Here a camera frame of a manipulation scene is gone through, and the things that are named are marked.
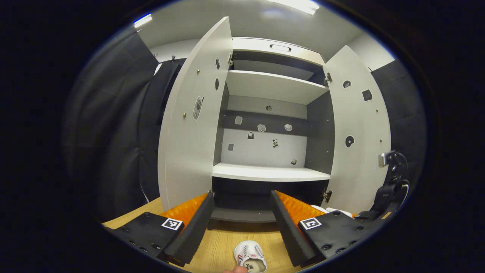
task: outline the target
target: orange foam pad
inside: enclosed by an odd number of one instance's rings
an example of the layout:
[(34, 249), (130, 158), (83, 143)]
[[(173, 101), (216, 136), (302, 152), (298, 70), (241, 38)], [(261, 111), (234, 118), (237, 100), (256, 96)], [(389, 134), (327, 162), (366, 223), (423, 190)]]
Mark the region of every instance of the orange foam pad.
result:
[(163, 217), (183, 221), (183, 224), (184, 224), (184, 228), (182, 229), (183, 231), (189, 224), (190, 220), (192, 220), (192, 217), (194, 216), (195, 212), (199, 209), (200, 205), (205, 200), (207, 195), (208, 193), (204, 193), (201, 196), (190, 199), (189, 201), (184, 202), (176, 207), (173, 207), (159, 215)]
[(321, 212), (307, 203), (291, 197), (290, 195), (279, 191), (276, 191), (276, 193), (285, 206), (286, 211), (288, 211), (291, 220), (302, 234), (303, 232), (298, 227), (299, 221), (325, 214), (324, 212)]

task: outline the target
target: drawer handle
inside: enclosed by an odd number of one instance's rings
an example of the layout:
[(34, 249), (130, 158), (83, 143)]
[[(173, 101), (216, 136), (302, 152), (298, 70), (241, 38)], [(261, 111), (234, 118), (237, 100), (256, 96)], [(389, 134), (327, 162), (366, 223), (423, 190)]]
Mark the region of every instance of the drawer handle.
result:
[(275, 44), (271, 44), (270, 45), (270, 48), (272, 48), (274, 50), (282, 50), (282, 51), (288, 51), (288, 52), (291, 51), (291, 48), (290, 47), (285, 47), (285, 46), (280, 46), (280, 45), (275, 45)]

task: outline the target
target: ceiling light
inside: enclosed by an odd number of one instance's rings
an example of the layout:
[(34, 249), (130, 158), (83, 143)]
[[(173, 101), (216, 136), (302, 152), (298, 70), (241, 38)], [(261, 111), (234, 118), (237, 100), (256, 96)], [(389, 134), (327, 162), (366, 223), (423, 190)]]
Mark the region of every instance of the ceiling light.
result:
[(140, 27), (141, 25), (144, 25), (150, 21), (151, 21), (151, 13), (143, 16), (142, 18), (134, 22), (135, 28)]
[(315, 4), (311, 0), (267, 0), (267, 1), (292, 7), (294, 9), (303, 11), (310, 15), (315, 14), (315, 11), (318, 10), (318, 8), (320, 8), (317, 4)]

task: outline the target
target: black curtain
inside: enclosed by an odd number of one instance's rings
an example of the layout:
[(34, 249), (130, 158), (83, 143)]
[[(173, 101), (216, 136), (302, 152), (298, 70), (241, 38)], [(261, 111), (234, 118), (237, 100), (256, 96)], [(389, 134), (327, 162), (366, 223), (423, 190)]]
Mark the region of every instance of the black curtain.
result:
[(413, 188), (426, 156), (426, 114), (420, 93), (411, 75), (397, 60), (374, 70), (372, 75), (388, 111), (391, 150), (406, 156), (408, 178)]
[(140, 175), (144, 148), (138, 128), (157, 65), (135, 31), (122, 31), (93, 55), (67, 101), (62, 147), (68, 172), (102, 222), (145, 204), (143, 187), (155, 198)]

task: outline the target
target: wooden table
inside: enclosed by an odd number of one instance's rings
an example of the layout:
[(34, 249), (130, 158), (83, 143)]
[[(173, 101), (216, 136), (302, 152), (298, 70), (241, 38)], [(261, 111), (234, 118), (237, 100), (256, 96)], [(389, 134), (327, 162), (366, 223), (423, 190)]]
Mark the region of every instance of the wooden table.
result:
[[(119, 228), (144, 212), (162, 213), (160, 198), (105, 222), (103, 225), (112, 229)], [(222, 221), (218, 221), (212, 230), (206, 230), (191, 263), (186, 264), (183, 269), (197, 273), (218, 273), (224, 269), (232, 270), (236, 266), (233, 256), (234, 248), (244, 240), (253, 240), (260, 244), (268, 264), (266, 271), (268, 273), (293, 273), (303, 269), (299, 266), (292, 266), (276, 223)]]

